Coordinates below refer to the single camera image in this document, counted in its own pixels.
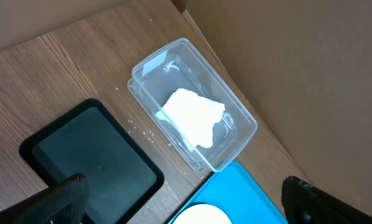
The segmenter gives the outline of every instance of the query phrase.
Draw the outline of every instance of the white circle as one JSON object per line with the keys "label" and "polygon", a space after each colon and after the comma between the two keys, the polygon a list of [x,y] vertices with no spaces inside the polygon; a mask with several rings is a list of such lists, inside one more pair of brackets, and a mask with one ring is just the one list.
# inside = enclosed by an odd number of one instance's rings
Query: white circle
{"label": "white circle", "polygon": [[231,224],[229,217],[219,208],[208,205],[194,205],[184,210],[174,224]]}

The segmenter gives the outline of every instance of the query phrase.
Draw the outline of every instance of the brown wall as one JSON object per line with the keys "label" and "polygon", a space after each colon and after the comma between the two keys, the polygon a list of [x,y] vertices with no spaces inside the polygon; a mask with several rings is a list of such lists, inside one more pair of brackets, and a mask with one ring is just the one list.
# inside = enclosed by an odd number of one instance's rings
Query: brown wall
{"label": "brown wall", "polygon": [[186,8],[314,184],[372,215],[372,0]]}
{"label": "brown wall", "polygon": [[123,0],[0,0],[0,49]]}

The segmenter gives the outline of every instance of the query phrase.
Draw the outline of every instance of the black object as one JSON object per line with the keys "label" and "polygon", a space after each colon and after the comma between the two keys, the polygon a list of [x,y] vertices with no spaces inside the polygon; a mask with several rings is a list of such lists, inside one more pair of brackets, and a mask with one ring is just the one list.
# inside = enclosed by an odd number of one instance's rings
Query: black object
{"label": "black object", "polygon": [[283,181],[281,203],[289,224],[372,224],[371,216],[294,176]]}
{"label": "black object", "polygon": [[27,138],[19,152],[49,186],[76,172],[86,175],[84,224],[127,222],[164,183],[158,167],[94,99]]}
{"label": "black object", "polygon": [[0,223],[80,224],[88,205],[84,174],[75,174],[0,212]]}

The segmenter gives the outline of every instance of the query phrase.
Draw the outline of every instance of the transparent box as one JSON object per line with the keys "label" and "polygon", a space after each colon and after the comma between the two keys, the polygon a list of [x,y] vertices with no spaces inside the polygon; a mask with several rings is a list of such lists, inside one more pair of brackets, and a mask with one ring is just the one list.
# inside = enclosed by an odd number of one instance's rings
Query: transparent box
{"label": "transparent box", "polygon": [[[129,91],[196,172],[207,168],[214,172],[223,170],[258,128],[245,106],[187,39],[175,40],[145,58],[133,68],[132,76],[128,81]],[[211,148],[193,149],[162,110],[179,88],[225,105],[222,120],[213,127]],[[155,116],[158,111],[166,120]]]}

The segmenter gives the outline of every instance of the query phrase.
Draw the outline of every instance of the white tissue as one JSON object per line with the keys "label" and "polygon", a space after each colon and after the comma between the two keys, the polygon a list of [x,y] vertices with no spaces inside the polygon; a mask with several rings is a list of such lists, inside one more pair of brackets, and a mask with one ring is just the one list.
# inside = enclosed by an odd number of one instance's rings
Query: white tissue
{"label": "white tissue", "polygon": [[[162,109],[195,149],[197,146],[212,147],[212,127],[221,121],[225,106],[180,88],[171,95]],[[161,111],[156,113],[156,117],[166,120]]]}

